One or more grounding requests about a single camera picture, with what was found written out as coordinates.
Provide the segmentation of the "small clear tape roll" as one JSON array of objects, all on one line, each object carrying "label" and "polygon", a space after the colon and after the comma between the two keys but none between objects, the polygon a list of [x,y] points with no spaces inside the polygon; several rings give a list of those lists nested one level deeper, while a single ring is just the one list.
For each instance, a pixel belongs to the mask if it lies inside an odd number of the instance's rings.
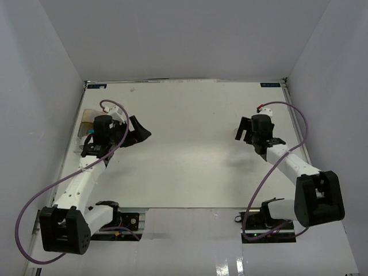
[{"label": "small clear tape roll", "polygon": [[242,131],[239,128],[237,128],[236,134],[235,134],[235,139],[240,140],[241,136],[242,136]]}]

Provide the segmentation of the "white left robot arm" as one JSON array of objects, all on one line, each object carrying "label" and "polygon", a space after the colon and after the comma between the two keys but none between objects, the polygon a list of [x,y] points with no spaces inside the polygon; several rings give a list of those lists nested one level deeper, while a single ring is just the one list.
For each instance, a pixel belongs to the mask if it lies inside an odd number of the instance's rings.
[{"label": "white left robot arm", "polygon": [[96,232],[104,227],[120,226],[118,202],[99,201],[92,207],[87,202],[113,156],[113,149],[141,143],[150,135],[135,116],[130,116],[128,122],[112,115],[94,119],[93,131],[85,137],[80,155],[81,172],[71,178],[52,207],[41,210],[41,240],[45,251],[83,255]]}]

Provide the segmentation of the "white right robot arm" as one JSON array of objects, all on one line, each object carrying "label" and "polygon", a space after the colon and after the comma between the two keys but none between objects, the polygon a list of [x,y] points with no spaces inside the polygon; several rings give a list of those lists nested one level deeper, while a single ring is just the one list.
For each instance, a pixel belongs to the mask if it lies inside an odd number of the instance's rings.
[{"label": "white right robot arm", "polygon": [[274,198],[262,202],[260,224],[273,229],[281,220],[298,221],[303,227],[340,221],[345,217],[339,178],[333,171],[321,171],[292,153],[285,141],[273,136],[274,124],[266,114],[242,117],[235,139],[254,147],[295,186],[293,200]]}]

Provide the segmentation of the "black label right corner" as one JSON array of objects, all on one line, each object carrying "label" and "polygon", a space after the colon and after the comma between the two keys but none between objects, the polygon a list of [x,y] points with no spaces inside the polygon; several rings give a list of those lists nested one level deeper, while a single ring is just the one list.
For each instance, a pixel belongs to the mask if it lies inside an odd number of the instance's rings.
[{"label": "black label right corner", "polygon": [[273,87],[280,87],[281,84],[280,83],[271,83],[271,82],[261,82],[260,83],[261,87],[266,87],[266,88],[273,88]]}]

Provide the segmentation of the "black label corner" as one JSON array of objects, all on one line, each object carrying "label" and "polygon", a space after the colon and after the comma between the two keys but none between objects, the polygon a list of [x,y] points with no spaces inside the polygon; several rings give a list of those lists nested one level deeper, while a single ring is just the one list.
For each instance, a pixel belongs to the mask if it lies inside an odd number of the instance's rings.
[{"label": "black label corner", "polygon": [[88,84],[87,89],[106,89],[107,84]]},{"label": "black label corner", "polygon": [[271,83],[271,82],[261,82],[260,83],[261,87],[266,87],[266,88],[273,88],[273,87],[280,87],[281,84],[280,83]]}]

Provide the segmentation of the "clear brown organizer container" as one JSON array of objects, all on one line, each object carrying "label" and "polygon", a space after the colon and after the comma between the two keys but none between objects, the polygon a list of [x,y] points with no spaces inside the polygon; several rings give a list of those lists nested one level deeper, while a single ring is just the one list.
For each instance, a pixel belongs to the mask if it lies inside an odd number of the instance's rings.
[{"label": "clear brown organizer container", "polygon": [[76,142],[74,147],[75,153],[81,153],[83,150],[83,145],[87,138],[88,130],[93,129],[94,118],[99,115],[99,112],[94,109],[84,109],[82,112],[82,118],[79,123],[79,128],[77,131]]}]

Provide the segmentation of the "black label left corner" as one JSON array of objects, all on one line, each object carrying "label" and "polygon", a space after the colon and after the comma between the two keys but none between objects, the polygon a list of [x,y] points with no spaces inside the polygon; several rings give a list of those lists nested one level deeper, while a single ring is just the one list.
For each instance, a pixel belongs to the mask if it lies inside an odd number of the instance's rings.
[{"label": "black label left corner", "polygon": [[88,84],[87,89],[106,89],[107,84]]}]

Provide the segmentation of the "aluminium rail right edge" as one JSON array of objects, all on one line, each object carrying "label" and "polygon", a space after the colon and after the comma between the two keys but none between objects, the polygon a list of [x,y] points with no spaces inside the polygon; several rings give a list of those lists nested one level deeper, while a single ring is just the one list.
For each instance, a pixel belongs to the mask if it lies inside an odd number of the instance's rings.
[{"label": "aluminium rail right edge", "polygon": [[[292,98],[290,96],[290,91],[289,91],[289,88],[288,88],[288,77],[282,78],[281,87],[282,87],[282,90],[283,90],[283,93],[284,93],[285,101],[289,104],[293,104],[292,103]],[[296,133],[298,143],[300,143],[300,142],[302,142],[302,138],[303,138],[303,134],[304,134],[304,126],[303,125],[301,126],[298,122],[298,118],[300,117],[300,114],[293,107],[288,107],[288,111],[289,111],[289,114],[290,114],[290,117],[291,117],[291,120],[292,120],[292,123],[293,123],[293,128],[294,128],[294,131]],[[300,146],[298,149],[301,152],[302,158],[308,164],[311,164],[311,159],[309,157],[308,150],[307,150],[305,144]]]}]

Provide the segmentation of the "aluminium rail edge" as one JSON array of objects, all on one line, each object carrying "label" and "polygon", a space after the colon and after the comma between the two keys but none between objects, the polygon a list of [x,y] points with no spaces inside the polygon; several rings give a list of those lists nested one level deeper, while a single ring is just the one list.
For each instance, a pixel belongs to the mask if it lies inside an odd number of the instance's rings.
[{"label": "aluminium rail edge", "polygon": [[40,215],[41,215],[41,210],[38,210],[34,224],[33,224],[33,228],[32,228],[32,238],[36,237],[38,233],[40,232]]},{"label": "aluminium rail edge", "polygon": [[[289,104],[293,104],[292,103],[292,98],[290,96],[290,91],[289,91],[289,88],[288,88],[288,77],[282,78],[281,87],[282,87],[282,90],[283,90],[283,93],[284,93],[285,101]],[[288,111],[289,111],[289,114],[290,114],[290,117],[291,117],[291,120],[292,120],[292,123],[293,123],[293,128],[294,128],[294,131],[296,133],[298,143],[300,143],[300,142],[302,142],[302,138],[303,138],[303,134],[304,134],[304,126],[303,125],[301,126],[298,122],[298,118],[300,117],[300,114],[293,107],[288,107]],[[308,150],[307,150],[305,144],[300,146],[298,149],[301,152],[302,158],[308,164],[311,164],[311,159],[309,157]]]}]

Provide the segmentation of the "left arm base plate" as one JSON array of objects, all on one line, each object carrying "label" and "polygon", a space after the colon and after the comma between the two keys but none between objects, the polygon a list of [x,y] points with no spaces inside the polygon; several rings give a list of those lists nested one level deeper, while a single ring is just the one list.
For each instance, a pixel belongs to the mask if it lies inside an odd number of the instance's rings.
[{"label": "left arm base plate", "polygon": [[138,242],[144,230],[145,215],[141,213],[120,213],[119,225],[111,230],[95,233],[92,240],[108,242]]}]

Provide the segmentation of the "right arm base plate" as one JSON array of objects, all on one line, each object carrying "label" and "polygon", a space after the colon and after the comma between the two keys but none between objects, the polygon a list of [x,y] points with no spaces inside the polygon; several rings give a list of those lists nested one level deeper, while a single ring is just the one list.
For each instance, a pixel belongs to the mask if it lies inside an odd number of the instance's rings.
[{"label": "right arm base plate", "polygon": [[[246,236],[248,238],[256,238],[259,237],[261,234],[264,234],[271,229],[281,225],[284,223],[284,220],[276,220],[274,224],[268,228],[266,226],[265,221],[261,218],[261,215],[259,214],[259,211],[252,210],[250,211],[250,215],[246,222]],[[263,237],[262,239],[256,239],[254,241],[248,241],[245,239],[244,235],[241,233],[241,240],[243,244],[273,244],[273,243],[295,243],[296,237],[295,237],[295,230],[294,230],[294,224],[293,222],[288,223],[285,227],[273,231],[271,234]]]}]

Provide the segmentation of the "aluminium rail left edge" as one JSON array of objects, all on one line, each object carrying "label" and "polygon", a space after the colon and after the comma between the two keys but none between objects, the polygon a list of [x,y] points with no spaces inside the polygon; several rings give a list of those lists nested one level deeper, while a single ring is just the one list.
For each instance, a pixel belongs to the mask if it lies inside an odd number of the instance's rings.
[{"label": "aluminium rail left edge", "polygon": [[40,232],[40,215],[41,215],[41,210],[38,210],[34,224],[33,224],[33,228],[32,228],[32,238],[36,237],[38,233]]}]

